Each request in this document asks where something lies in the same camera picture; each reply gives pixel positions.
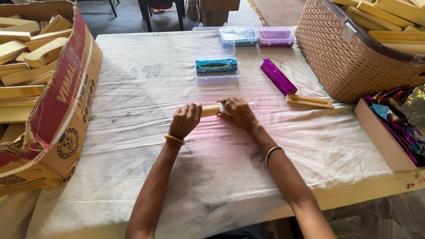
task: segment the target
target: hand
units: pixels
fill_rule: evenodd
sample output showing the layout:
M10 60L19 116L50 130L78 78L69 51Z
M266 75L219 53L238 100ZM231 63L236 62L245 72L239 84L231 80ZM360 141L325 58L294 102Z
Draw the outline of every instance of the hand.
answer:
M222 103L223 105L227 102L230 102L226 106L228 114L219 113L217 117L225 119L235 125L236 127L250 132L255 126L260 125L257 118L255 117L252 110L249 108L246 101L242 98L237 98L235 96L229 97L227 99L218 99L217 102Z
M201 113L201 103L196 105L194 103L184 105L183 109L180 107L177 108L170 129L168 130L168 135L184 140L184 138L198 125Z

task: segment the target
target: cardboard box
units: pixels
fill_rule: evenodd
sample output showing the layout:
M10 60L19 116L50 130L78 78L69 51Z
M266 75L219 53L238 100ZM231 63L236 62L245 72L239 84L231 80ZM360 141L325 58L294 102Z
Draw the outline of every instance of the cardboard box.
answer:
M204 0L205 11L239 11L241 0Z
M74 20L56 73L37 100L26 131L0 145L0 196L65 184L80 157L102 51L71 1L0 5L0 16L49 21L59 11Z
M358 102L354 115L393 172L425 169L414 165L384 123L370 110L364 98Z
M204 7L206 1L208 2L208 0L201 0L199 21L202 22L204 26L223 26L229 18L229 11L207 11Z

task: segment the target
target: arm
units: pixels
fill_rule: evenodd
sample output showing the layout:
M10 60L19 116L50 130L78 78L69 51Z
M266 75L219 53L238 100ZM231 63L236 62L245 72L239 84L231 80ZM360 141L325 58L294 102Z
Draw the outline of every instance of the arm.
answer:
M245 130L264 156L277 146L242 98L229 97L218 101L223 104L230 102L226 107L230 116L217 116ZM304 238L335 239L336 236L323 216L316 198L286 154L280 149L273 150L269 154L267 164L280 193L291 206Z
M185 105L177 108L168 135L184 138L198 125L202 104ZM168 179L181 143L166 139L161 152L143 183L125 231L126 239L154 239L156 226L161 215Z

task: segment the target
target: white cloth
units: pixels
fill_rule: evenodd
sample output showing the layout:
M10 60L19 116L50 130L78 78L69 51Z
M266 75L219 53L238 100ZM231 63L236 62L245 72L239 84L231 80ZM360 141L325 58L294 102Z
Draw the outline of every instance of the white cloth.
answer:
M27 238L123 238L139 190L176 107L239 96L285 149L322 209L407 191L424 171L393 173L353 115L290 104L260 69L269 58L298 88L329 98L299 47L240 47L235 84L197 85L191 32L100 35L102 66L75 174L43 190ZM414 186L420 189L425 185ZM201 119L171 172L156 238L200 239L291 216L263 157L246 133Z

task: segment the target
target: gold bangle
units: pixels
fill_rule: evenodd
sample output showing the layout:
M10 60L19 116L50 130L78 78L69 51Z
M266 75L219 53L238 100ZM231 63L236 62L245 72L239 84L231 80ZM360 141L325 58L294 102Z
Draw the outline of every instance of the gold bangle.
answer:
M183 140L181 140L181 139L177 139L177 138L176 138L176 137L174 137L174 136L166 135L166 136L164 136L164 138L165 138L165 139L168 139L168 138L170 138L170 139L175 139L175 140L179 141L182 145L184 145L184 141L183 141Z

